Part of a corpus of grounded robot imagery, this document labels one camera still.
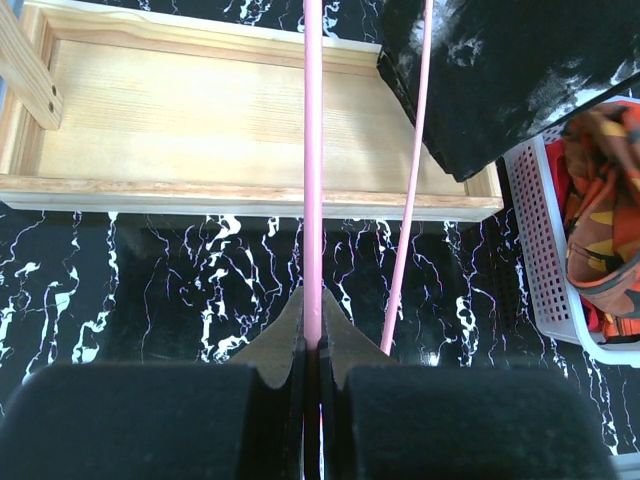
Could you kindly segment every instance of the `wooden frame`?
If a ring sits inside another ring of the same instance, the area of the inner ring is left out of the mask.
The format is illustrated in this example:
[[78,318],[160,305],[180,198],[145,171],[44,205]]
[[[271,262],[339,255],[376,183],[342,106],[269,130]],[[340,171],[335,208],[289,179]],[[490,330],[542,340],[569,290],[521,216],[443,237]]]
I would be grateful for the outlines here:
[[[0,116],[0,199],[14,208],[301,216],[301,34],[65,0],[22,27],[64,96],[44,130],[16,92]],[[325,39],[328,218],[399,219],[413,127],[379,46]],[[416,220],[503,206],[495,165],[464,184],[424,149]]]

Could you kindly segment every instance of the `pink stick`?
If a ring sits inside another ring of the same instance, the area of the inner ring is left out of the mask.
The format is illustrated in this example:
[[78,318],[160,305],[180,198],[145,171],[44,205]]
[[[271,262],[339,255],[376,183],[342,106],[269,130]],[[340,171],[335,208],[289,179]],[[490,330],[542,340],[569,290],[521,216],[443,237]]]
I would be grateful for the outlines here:
[[402,277],[404,276],[404,267],[407,262],[407,249],[409,246],[409,233],[411,231],[411,220],[413,217],[413,204],[416,199],[418,167],[420,165],[420,150],[422,149],[422,134],[424,132],[424,116],[427,110],[427,86],[429,85],[429,61],[431,59],[430,53],[432,11],[433,0],[426,0],[426,4],[424,6],[424,39],[422,41],[420,90],[418,92],[418,113],[416,116],[416,136],[413,145],[413,163],[411,164],[409,191],[407,192],[407,202],[404,206],[404,217],[402,218],[402,231],[400,232],[398,255],[396,256],[396,264],[393,269],[393,280],[391,282],[389,306],[387,308],[387,315],[384,320],[382,342],[380,343],[380,349],[387,355],[391,353],[393,331],[396,328],[396,317],[398,315],[400,291],[402,289]]
[[322,336],[322,0],[304,0],[304,338]]

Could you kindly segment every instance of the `white plastic basket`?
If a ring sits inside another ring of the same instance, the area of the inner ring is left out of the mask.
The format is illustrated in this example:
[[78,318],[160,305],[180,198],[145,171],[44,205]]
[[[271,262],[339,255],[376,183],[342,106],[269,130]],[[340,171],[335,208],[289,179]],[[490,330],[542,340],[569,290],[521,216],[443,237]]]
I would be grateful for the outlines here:
[[[611,101],[617,99],[634,101]],[[587,329],[580,296],[567,281],[567,241],[544,148],[561,130],[550,129],[504,155],[536,325],[551,338],[582,345],[602,363],[640,368],[640,342],[600,345],[604,338]]]

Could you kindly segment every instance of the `black marble surface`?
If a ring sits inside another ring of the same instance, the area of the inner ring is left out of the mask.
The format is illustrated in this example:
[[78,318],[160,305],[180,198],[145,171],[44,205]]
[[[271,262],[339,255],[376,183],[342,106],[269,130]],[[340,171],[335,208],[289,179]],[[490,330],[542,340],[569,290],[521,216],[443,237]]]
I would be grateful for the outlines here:
[[[293,31],[302,15],[293,0],[111,4]],[[379,41],[381,5],[327,4],[326,33]],[[414,225],[392,354],[433,367],[551,369],[591,399],[613,454],[640,451],[640,372],[601,365],[536,330],[504,183],[503,191],[505,210],[482,224]],[[398,224],[347,219],[325,227],[325,285],[379,343]],[[53,362],[224,362],[282,310],[301,282],[301,258],[301,219],[0,204],[0,405]]]

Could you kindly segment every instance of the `wooden handle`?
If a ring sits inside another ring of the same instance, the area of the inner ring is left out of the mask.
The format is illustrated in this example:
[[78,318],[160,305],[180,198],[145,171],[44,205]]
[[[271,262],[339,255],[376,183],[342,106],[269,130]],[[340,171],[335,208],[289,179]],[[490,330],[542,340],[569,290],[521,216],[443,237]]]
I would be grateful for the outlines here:
[[0,0],[0,76],[42,128],[60,128],[62,95],[5,0]]

